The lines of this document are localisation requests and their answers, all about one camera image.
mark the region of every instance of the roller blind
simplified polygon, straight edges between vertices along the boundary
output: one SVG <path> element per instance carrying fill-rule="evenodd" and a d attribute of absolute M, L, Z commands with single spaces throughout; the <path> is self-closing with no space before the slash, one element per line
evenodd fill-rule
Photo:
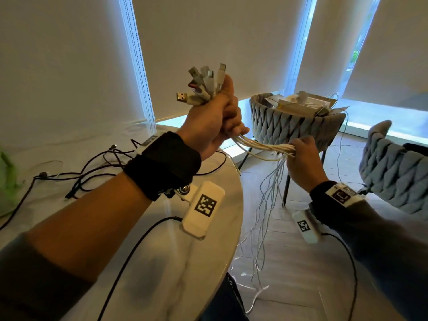
<path fill-rule="evenodd" d="M 339 92 L 372 1 L 317 0 L 295 91 Z"/>
<path fill-rule="evenodd" d="M 428 0 L 381 0 L 344 98 L 428 110 Z"/>
<path fill-rule="evenodd" d="M 2 0 L 0 145 L 145 119 L 118 0 Z"/>
<path fill-rule="evenodd" d="M 184 115 L 192 66 L 226 72 L 238 98 L 285 86 L 306 0 L 133 0 L 156 120 Z"/>

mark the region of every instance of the black wristband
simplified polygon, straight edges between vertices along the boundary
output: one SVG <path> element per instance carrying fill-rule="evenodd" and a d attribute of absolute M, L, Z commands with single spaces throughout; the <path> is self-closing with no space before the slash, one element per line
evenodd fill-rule
<path fill-rule="evenodd" d="M 167 132 L 129 161 L 124 172 L 148 199 L 155 201 L 169 189 L 190 184 L 200 167 L 199 152 L 187 146 L 178 134 Z"/>

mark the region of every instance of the floor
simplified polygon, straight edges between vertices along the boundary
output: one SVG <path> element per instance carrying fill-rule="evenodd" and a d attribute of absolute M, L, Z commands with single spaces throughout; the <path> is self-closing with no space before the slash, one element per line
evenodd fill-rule
<path fill-rule="evenodd" d="M 327 151 L 324 167 L 332 180 L 340 179 L 358 190 L 361 178 L 358 165 L 365 139 L 345 134 L 340 147 L 336 137 Z M 260 203 L 261 181 L 274 169 L 276 163 L 249 158 L 242 167 L 241 181 L 244 194 L 244 219 L 241 239 L 254 224 L 254 211 Z M 280 185 L 284 189 L 285 178 Z M 275 204 L 265 238 L 265 264 L 260 272 L 261 284 L 269 285 L 254 304 L 252 321 L 343 321 L 348 319 L 353 294 L 352 267 L 345 249 L 334 238 L 325 238 L 318 244 L 307 244 L 298 233 L 291 214 L 307 208 L 309 195 L 291 182 L 286 208 L 281 208 L 281 195 Z M 394 219 L 416 237 L 428 242 L 428 223 L 401 213 L 374 194 L 369 203 L 386 218 Z M 239 284 L 252 287 L 253 259 L 249 239 L 237 249 L 232 262 L 232 275 Z M 357 264 L 358 296 L 352 320 L 403 320 L 390 302 L 377 290 L 370 274 Z M 248 310 L 255 290 L 238 286 Z"/>

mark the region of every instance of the gray woven chair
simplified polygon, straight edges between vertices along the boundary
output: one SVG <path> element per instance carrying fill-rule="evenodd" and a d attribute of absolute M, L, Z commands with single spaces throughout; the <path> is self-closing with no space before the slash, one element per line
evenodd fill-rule
<path fill-rule="evenodd" d="M 374 193 L 403 212 L 426 220 L 428 157 L 387 140 L 391 124 L 383 121 L 368 132 L 360 163 L 360 175 L 366 185 L 361 193 Z"/>
<path fill-rule="evenodd" d="M 263 144 L 286 144 L 292 139 L 312 135 L 315 139 L 318 151 L 323 152 L 324 163 L 327 148 L 334 140 L 346 115 L 344 113 L 325 117 L 303 117 L 290 115 L 275 108 L 269 108 L 265 98 L 272 93 L 264 93 L 252 96 L 249 100 L 251 106 L 251 119 L 253 123 L 254 138 Z M 239 169 L 247 159 L 248 154 L 239 165 Z M 287 175 L 286 188 L 282 203 L 285 206 L 290 176 Z"/>

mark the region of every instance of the round table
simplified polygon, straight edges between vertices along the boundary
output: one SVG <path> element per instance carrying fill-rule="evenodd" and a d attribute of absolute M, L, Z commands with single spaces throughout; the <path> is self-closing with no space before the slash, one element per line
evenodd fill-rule
<path fill-rule="evenodd" d="M 157 128 L 176 130 L 167 126 Z M 76 171 L 89 158 L 109 148 L 112 143 L 125 151 L 131 149 L 130 138 L 144 141 L 150 134 L 146 125 L 139 124 L 138 127 L 133 125 L 120 133 L 67 145 L 30 149 L 12 157 L 18 167 L 31 166 L 28 158 L 32 159 L 32 165 L 45 160 L 62 160 L 65 163 L 72 161 L 74 170 L 66 170 Z M 223 160 L 222 153 L 214 154 L 202 163 L 200 173 L 213 170 Z M 179 222 L 174 220 L 154 228 L 127 265 L 110 299 L 103 321 L 190 321 L 196 320 L 209 304 L 226 275 L 236 250 L 242 225 L 243 194 L 239 175 L 229 158 L 216 172 L 196 176 L 193 183 L 200 185 L 204 180 L 219 185 L 226 192 L 205 239 L 199 241 L 185 234 L 179 229 Z M 19 232 L 28 230 L 67 205 L 63 196 L 70 186 L 70 183 L 63 185 L 61 182 L 42 181 L 35 187 L 36 191 L 32 192 L 15 220 L 0 234 L 0 244 L 4 246 Z M 177 196 L 168 199 L 162 195 L 154 202 L 132 229 L 98 281 L 63 320 L 96 320 L 122 264 L 139 238 L 158 220 L 166 216 L 184 217 L 187 209 L 188 203 Z"/>

